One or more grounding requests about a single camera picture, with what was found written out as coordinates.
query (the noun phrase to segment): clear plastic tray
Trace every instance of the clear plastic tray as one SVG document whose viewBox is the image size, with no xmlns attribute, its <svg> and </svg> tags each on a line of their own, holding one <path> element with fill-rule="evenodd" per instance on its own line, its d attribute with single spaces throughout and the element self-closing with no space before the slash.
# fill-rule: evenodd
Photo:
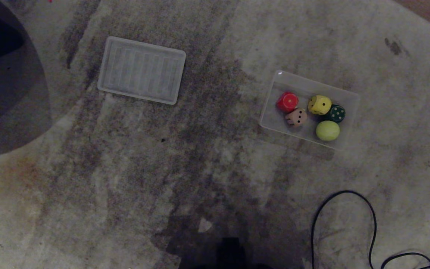
<svg viewBox="0 0 430 269">
<path fill-rule="evenodd" d="M 97 87 L 173 105 L 177 102 L 186 53 L 110 36 Z"/>
<path fill-rule="evenodd" d="M 276 107 L 278 98 L 284 92 L 292 92 L 298 96 L 298 107 L 306 110 L 307 121 L 300 127 L 288 126 L 284 114 Z M 341 105 L 346 110 L 346 116 L 339 123 L 341 133 L 336 140 L 323 141 L 316 136 L 316 126 L 322 120 L 319 116 L 308 112 L 308 101 L 313 95 L 329 97 L 333 104 Z M 360 96 L 336 87 L 331 87 L 307 78 L 300 77 L 282 70 L 278 70 L 273 77 L 271 88 L 268 91 L 265 106 L 261 112 L 260 125 L 266 129 L 286 133 L 333 149 L 343 149 L 348 142 L 349 133 L 353 128 Z"/>
</svg>

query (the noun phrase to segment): red dice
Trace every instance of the red dice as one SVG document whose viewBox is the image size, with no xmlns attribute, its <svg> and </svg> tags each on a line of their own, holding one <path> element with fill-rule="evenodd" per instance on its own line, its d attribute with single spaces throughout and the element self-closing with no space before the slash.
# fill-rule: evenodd
<svg viewBox="0 0 430 269">
<path fill-rule="evenodd" d="M 298 97 L 291 92 L 285 92 L 276 102 L 278 109 L 285 113 L 293 112 L 297 105 Z"/>
</svg>

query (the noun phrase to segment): yellow-green ball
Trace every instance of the yellow-green ball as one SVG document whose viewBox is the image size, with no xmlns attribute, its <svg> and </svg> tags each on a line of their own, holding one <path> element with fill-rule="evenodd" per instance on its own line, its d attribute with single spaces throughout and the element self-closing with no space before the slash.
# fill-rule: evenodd
<svg viewBox="0 0 430 269">
<path fill-rule="evenodd" d="M 334 121 L 321 121 L 316 126 L 316 136 L 323 141 L 335 140 L 338 138 L 339 133 L 339 125 Z"/>
</svg>

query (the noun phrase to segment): cable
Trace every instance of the cable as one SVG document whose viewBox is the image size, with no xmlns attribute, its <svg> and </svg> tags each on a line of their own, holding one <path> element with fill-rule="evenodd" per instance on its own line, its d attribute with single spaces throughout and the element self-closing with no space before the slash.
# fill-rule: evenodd
<svg viewBox="0 0 430 269">
<path fill-rule="evenodd" d="M 374 232 L 373 232 L 373 239 L 372 239 L 372 241 L 371 241 L 371 245 L 370 245 L 370 247 L 369 247 L 369 254 L 368 254 L 368 261 L 369 261 L 369 267 L 371 267 L 371 269 L 374 269 L 374 266 L 373 266 L 373 262 L 372 262 L 372 253 L 373 253 L 373 248 L 374 248 L 374 242 L 375 242 L 375 240 L 376 240 L 376 234 L 377 234 L 377 220 L 376 220 L 376 213 L 374 212 L 374 208 L 373 208 L 373 206 L 371 205 L 371 203 L 362 195 L 362 194 L 359 194 L 358 192 L 356 192 L 356 191 L 348 191 L 348 190 L 346 190 L 346 191 L 338 191 L 338 192 L 336 192 L 336 193 L 334 193 L 334 194 L 331 194 L 322 204 L 321 204 L 321 206 L 318 208 L 318 210 L 316 211 L 316 215 L 314 216 L 314 219 L 313 219 L 313 223 L 312 223 L 312 226 L 311 226 L 311 261 L 312 261 L 312 269 L 315 269 L 315 260 L 314 260 L 314 229 L 315 229 L 315 227 L 316 227 L 316 222 L 318 221 L 318 217 L 319 217 L 319 215 L 320 215 L 320 213 L 321 213 L 321 211 L 323 210 L 323 208 L 324 208 L 324 206 L 326 206 L 326 204 L 327 203 L 329 203 L 333 198 L 335 198 L 335 197 L 337 197 L 337 196 L 339 196 L 339 195 L 341 195 L 341 194 L 354 194 L 354 195 L 356 195 L 356 196 L 358 196 L 358 197 L 360 197 L 361 199 L 363 199 L 363 201 L 365 201 L 366 202 L 366 204 L 369 206 L 369 209 L 371 210 L 371 213 L 372 213 L 372 215 L 373 215 L 373 220 L 374 220 Z M 427 257 L 426 255 L 424 255 L 424 254 L 421 254 L 421 253 L 417 253 L 417 252 L 406 252 L 406 253 L 402 253 L 402 254 L 397 254 L 397 255 L 394 255 L 394 256 L 391 256 L 391 257 L 389 257 L 389 258 L 387 258 L 383 263 L 382 263 L 382 265 L 381 265 L 381 269 L 384 269 L 384 267 L 389 263 L 389 262 L 391 262 L 392 260 L 394 260 L 394 259 L 397 259 L 397 258 L 400 258 L 400 257 L 404 257 L 404 256 L 420 256 L 420 257 L 423 257 L 423 258 L 425 258 L 428 262 L 429 262 L 429 264 L 430 264 L 430 258 L 429 257 Z M 420 268 L 420 269 L 430 269 L 430 265 L 429 266 L 426 266 L 426 267 L 422 267 L 422 268 Z"/>
</svg>

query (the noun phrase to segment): yellow dice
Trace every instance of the yellow dice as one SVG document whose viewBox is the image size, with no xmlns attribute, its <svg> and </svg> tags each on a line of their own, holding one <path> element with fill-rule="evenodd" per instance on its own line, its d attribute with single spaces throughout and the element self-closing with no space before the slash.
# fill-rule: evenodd
<svg viewBox="0 0 430 269">
<path fill-rule="evenodd" d="M 324 115 L 331 108 L 331 100 L 322 95 L 316 95 L 309 99 L 308 110 L 315 115 Z"/>
</svg>

